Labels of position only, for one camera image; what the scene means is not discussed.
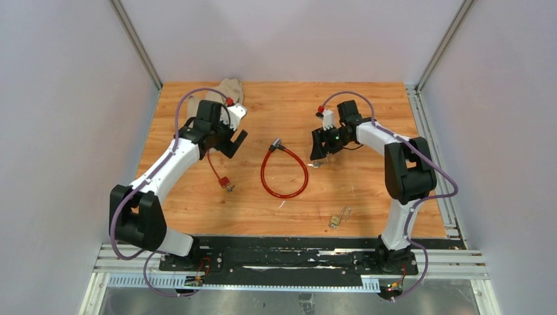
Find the beige cloth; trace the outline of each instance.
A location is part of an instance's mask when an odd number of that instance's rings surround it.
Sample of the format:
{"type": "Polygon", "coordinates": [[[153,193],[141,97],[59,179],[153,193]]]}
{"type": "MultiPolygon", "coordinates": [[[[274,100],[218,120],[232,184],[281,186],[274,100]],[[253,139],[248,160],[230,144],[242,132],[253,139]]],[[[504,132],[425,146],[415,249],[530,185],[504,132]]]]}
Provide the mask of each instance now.
{"type": "MultiPolygon", "coordinates": [[[[236,103],[244,103],[244,90],[242,87],[242,82],[238,79],[224,79],[219,85],[214,87],[214,89],[221,91],[222,93],[224,93],[224,95],[231,97],[236,103]]],[[[225,99],[222,96],[211,91],[207,92],[204,99],[223,104],[225,102],[225,99]]],[[[188,98],[188,118],[197,115],[197,107],[199,107],[199,101],[200,99],[196,96],[190,96],[188,98]]]]}

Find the white plastic part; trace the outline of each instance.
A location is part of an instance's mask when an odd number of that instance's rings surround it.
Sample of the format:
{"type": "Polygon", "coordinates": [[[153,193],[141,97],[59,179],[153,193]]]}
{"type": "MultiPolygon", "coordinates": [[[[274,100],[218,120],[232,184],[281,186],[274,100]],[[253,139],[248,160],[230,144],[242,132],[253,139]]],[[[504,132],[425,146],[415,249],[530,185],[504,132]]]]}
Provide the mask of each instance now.
{"type": "MultiPolygon", "coordinates": [[[[407,136],[400,137],[405,140],[409,139],[407,136]]],[[[356,127],[356,140],[365,146],[369,146],[374,151],[377,151],[381,156],[385,156],[385,144],[400,142],[383,130],[377,129],[371,122],[362,123],[356,127]]]]}
{"type": "Polygon", "coordinates": [[[414,227],[414,222],[416,220],[416,213],[419,208],[415,211],[411,211],[411,207],[418,202],[418,200],[409,201],[407,204],[402,205],[398,200],[391,200],[391,209],[389,209],[389,218],[387,219],[387,225],[381,233],[381,239],[387,247],[387,249],[396,251],[398,249],[406,248],[410,245],[408,239],[404,234],[404,225],[408,216],[412,213],[412,219],[408,225],[408,235],[412,234],[412,228],[414,227]]]}
{"type": "Polygon", "coordinates": [[[190,253],[192,244],[193,238],[191,236],[167,227],[166,236],[157,250],[178,256],[186,256],[190,253]]]}
{"type": "Polygon", "coordinates": [[[334,112],[332,110],[324,110],[323,118],[323,130],[328,130],[334,127],[334,112]]]}
{"type": "MultiPolygon", "coordinates": [[[[132,187],[137,187],[151,174],[151,172],[166,158],[169,152],[172,152],[174,141],[170,142],[170,146],[158,158],[157,162],[153,164],[145,174],[141,175],[138,179],[131,182],[132,187]]],[[[168,192],[172,189],[174,184],[182,176],[182,174],[192,165],[199,160],[199,147],[193,144],[190,140],[179,138],[178,147],[176,152],[170,157],[170,160],[156,173],[152,180],[140,192],[154,192],[155,196],[162,204],[166,199],[168,192]]]]}
{"type": "MultiPolygon", "coordinates": [[[[230,113],[230,129],[236,131],[240,125],[240,121],[242,121],[242,118],[244,118],[248,113],[248,109],[241,104],[234,104],[227,108],[230,113]]],[[[221,110],[221,121],[226,125],[229,124],[228,115],[224,108],[221,110]]]]}

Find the gray wall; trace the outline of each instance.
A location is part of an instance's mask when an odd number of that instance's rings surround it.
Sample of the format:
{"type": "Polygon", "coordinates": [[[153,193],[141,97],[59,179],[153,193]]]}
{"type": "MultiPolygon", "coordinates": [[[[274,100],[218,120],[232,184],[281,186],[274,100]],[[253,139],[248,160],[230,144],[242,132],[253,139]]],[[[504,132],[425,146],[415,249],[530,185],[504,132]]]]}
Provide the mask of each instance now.
{"type": "Polygon", "coordinates": [[[424,96],[503,314],[555,314],[557,3],[477,1],[424,96]]]}
{"type": "Polygon", "coordinates": [[[157,92],[108,1],[0,4],[0,309],[76,314],[157,92]]]}
{"type": "Polygon", "coordinates": [[[416,83],[462,0],[123,0],[163,81],[416,83]]]}

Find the wooden tabletop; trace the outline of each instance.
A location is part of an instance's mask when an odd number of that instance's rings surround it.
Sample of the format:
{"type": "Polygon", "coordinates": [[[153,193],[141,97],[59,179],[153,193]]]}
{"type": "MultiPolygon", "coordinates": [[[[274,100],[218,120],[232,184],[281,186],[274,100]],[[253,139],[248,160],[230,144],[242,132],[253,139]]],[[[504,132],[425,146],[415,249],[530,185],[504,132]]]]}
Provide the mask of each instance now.
{"type": "MultiPolygon", "coordinates": [[[[174,132],[175,109],[180,98],[197,87],[213,87],[214,82],[164,83],[149,136],[139,165],[143,174],[168,147],[174,132]]],[[[281,236],[372,236],[385,227],[390,197],[384,184],[384,160],[370,148],[343,150],[329,156],[320,168],[309,167],[309,184],[298,197],[281,199],[262,187],[259,171],[272,141],[282,144],[309,163],[311,131],[321,126],[315,117],[317,107],[331,94],[352,90],[374,104],[376,118],[396,133],[415,137],[416,126],[402,83],[307,83],[244,82],[244,105],[248,115],[240,128],[248,137],[232,159],[220,152],[212,155],[221,177],[236,185],[234,192],[222,189],[207,159],[193,165],[178,180],[163,203],[167,224],[188,234],[238,234],[281,236]],[[347,222],[337,230],[328,227],[331,215],[351,207],[347,222]]],[[[328,108],[355,96],[334,98],[328,108]]],[[[368,117],[369,107],[357,100],[360,113],[368,117]]],[[[182,108],[180,124],[186,121],[182,108]]],[[[265,169],[267,184],[278,193],[296,191],[303,182],[303,171],[289,155],[276,151],[265,169]]],[[[420,210],[412,235],[445,237],[436,202],[420,210]]]]}

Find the brass padlock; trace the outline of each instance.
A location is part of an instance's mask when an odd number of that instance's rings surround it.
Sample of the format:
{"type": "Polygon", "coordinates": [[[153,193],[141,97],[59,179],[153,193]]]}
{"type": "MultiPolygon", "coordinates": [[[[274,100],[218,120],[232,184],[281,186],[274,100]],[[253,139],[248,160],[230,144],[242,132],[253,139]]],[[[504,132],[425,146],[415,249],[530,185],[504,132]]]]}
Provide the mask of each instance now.
{"type": "Polygon", "coordinates": [[[344,222],[348,221],[348,218],[350,218],[350,213],[352,213],[352,209],[350,209],[350,207],[344,207],[344,209],[342,209],[342,212],[340,213],[340,216],[333,215],[331,217],[331,219],[329,220],[330,228],[336,229],[340,225],[340,222],[342,221],[342,216],[344,215],[344,211],[346,210],[348,210],[348,214],[346,215],[346,219],[344,219],[344,222]]]}

